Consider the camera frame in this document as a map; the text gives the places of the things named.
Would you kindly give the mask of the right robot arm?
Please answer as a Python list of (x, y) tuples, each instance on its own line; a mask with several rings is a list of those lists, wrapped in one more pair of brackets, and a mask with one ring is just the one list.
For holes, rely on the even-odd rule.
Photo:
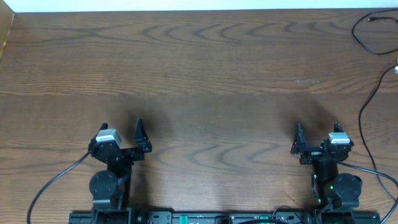
[(338, 123), (319, 146), (307, 146), (301, 125), (296, 125), (290, 153), (300, 156), (301, 165), (313, 167), (312, 192), (319, 203), (304, 213), (303, 223), (355, 222), (353, 209), (359, 207), (363, 182), (356, 175), (338, 171), (338, 163), (348, 158), (353, 146)]

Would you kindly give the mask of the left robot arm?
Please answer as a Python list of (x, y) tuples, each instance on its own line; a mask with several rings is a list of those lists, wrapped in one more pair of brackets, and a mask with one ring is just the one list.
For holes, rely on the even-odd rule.
[(121, 147), (121, 137), (116, 129), (102, 124), (91, 139), (88, 152), (96, 160), (106, 164), (106, 169), (97, 172), (90, 180), (89, 190), (93, 196), (92, 223), (135, 223), (137, 218), (129, 207), (132, 167), (143, 161), (144, 154), (152, 151), (152, 144), (138, 119), (134, 134), (135, 147)]

